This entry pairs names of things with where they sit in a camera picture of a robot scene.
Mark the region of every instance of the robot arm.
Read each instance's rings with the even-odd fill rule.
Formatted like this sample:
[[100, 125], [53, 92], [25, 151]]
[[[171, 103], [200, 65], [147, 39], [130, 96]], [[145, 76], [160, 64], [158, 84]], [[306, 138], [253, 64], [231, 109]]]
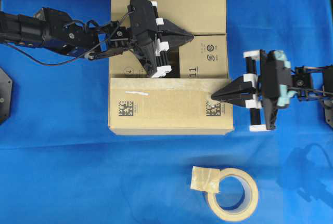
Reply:
[[[318, 100], [325, 109], [326, 122], [333, 127], [333, 65], [326, 67], [296, 67], [283, 51], [263, 50], [244, 52], [247, 73], [215, 92], [211, 98], [228, 102], [250, 110], [250, 131], [274, 130], [279, 109], [289, 107], [290, 98], [297, 95], [299, 101]], [[260, 61], [257, 75], [256, 61]], [[313, 87], [312, 73], [323, 74], [323, 90]], [[261, 124], [263, 108], [265, 124]]]
[[[130, 17], [130, 28], [120, 26], [126, 16]], [[99, 41], [99, 34], [105, 34], [104, 41]], [[95, 21], [85, 24], [72, 20], [66, 12], [51, 8], [42, 8], [34, 17], [15, 16], [0, 11], [0, 43], [10, 47], [9, 43], [45, 48], [74, 57], [54, 65], [77, 58], [97, 60], [130, 50], [139, 59], [148, 77], [163, 77], [171, 71], [168, 50], [184, 45], [193, 38], [191, 33], [159, 18], [157, 2], [149, 0], [130, 0], [128, 13], [123, 19], [103, 26]], [[107, 50], [101, 50], [102, 43], [106, 43]]]

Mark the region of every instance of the white mark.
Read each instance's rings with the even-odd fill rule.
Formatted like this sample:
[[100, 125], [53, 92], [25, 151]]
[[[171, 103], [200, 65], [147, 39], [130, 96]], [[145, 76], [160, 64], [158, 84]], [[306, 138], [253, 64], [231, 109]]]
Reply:
[[125, 93], [130, 93], [130, 94], [139, 94], [139, 95], [142, 95], [142, 96], [148, 96], [149, 93], [143, 93], [142, 91], [125, 91]]

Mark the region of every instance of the blue cloth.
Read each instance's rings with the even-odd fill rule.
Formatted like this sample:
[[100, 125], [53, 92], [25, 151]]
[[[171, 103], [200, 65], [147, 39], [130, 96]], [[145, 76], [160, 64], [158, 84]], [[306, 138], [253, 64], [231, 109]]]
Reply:
[[[110, 19], [110, 0], [3, 1], [12, 14], [42, 6]], [[244, 50], [282, 49], [293, 67], [333, 63], [331, 17], [329, 0], [227, 0], [231, 76], [245, 72]], [[248, 132], [248, 110], [235, 107], [236, 130], [226, 136], [115, 136], [107, 127], [108, 60], [49, 68], [0, 51], [14, 81], [12, 114], [0, 126], [0, 223], [223, 223], [189, 189], [193, 165], [254, 178], [259, 204], [242, 223], [333, 221], [333, 131], [317, 102], [292, 99], [268, 133]]]

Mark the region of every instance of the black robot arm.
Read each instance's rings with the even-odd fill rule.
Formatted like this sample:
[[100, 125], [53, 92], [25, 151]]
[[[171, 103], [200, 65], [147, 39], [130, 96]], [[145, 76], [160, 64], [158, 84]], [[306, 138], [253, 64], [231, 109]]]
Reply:
[[[120, 26], [126, 16], [130, 16], [130, 28]], [[105, 35], [104, 41], [99, 41], [100, 34]], [[193, 38], [191, 33], [160, 18], [157, 2], [149, 0], [130, 0], [128, 13], [120, 21], [110, 21], [102, 26], [93, 20], [87, 23], [73, 20], [66, 12], [51, 8], [42, 8], [34, 17], [0, 11], [0, 43], [16, 50], [18, 48], [10, 43], [74, 57], [57, 64], [39, 62], [45, 65], [64, 64], [78, 58], [97, 60], [130, 50], [148, 77], [163, 77], [171, 71], [168, 50]], [[106, 43], [104, 51], [100, 47], [102, 43]]]

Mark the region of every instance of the box flap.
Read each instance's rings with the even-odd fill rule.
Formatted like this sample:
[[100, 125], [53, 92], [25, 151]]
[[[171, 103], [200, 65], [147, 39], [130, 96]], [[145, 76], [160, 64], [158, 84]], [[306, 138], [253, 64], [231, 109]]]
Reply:
[[[166, 18], [193, 34], [226, 33], [226, 0], [150, 0], [157, 1], [159, 17]], [[111, 0], [111, 19], [127, 13], [130, 0]], [[129, 19], [124, 26], [129, 27]]]

